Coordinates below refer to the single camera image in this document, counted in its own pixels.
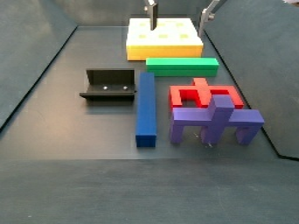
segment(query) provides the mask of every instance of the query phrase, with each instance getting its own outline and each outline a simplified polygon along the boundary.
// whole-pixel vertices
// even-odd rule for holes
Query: toy block
[[[136,147],[154,147],[156,114],[154,114],[154,75],[140,73],[136,104]]]
[[[153,73],[156,77],[213,77],[217,74],[216,70],[152,70],[148,69],[146,72]]]
[[[214,76],[218,62],[213,58],[148,58],[145,67],[154,76]]]
[[[213,58],[148,58],[146,69],[153,70],[217,70],[218,62]]]
[[[249,144],[262,124],[257,110],[234,109],[229,96],[217,94],[210,97],[208,108],[172,109],[170,142],[181,142],[184,126],[201,126],[200,140],[204,144],[216,144],[226,127],[237,127],[237,142]]]
[[[182,100],[194,100],[198,108],[206,108],[212,95],[229,95],[236,109],[242,109],[244,103],[237,90],[232,86],[209,86],[204,78],[193,78],[190,86],[169,86],[169,107],[180,108]]]
[[[201,56],[201,39],[188,18],[157,18],[157,26],[152,31],[149,23],[149,18],[129,19],[126,60]]]

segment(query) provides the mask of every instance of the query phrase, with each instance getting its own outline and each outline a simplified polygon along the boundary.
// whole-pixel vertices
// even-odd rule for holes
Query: red block
[[[229,95],[234,109],[242,109],[244,103],[233,86],[209,86],[204,78],[193,78],[190,86],[169,87],[169,107],[180,108],[182,100],[193,100],[197,108],[206,108],[212,95]]]

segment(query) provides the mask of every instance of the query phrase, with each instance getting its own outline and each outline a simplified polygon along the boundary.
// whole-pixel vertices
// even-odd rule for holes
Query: purple arch block
[[[181,142],[184,126],[201,126],[200,140],[204,144],[216,144],[226,127],[237,127],[237,142],[249,144],[262,124],[257,110],[234,109],[228,95],[213,95],[208,108],[173,108],[170,142]]]

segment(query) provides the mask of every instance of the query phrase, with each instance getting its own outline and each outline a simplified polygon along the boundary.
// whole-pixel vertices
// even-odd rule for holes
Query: yellow block
[[[149,18],[130,18],[125,40],[128,60],[197,58],[202,43],[188,18],[158,18],[150,31]]]

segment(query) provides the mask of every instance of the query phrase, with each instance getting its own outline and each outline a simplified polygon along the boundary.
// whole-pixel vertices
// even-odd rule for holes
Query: green block
[[[216,70],[220,64],[214,58],[148,58],[146,70]]]
[[[190,77],[210,77],[216,76],[216,70],[146,70],[148,73],[153,73],[153,76],[190,76]]]

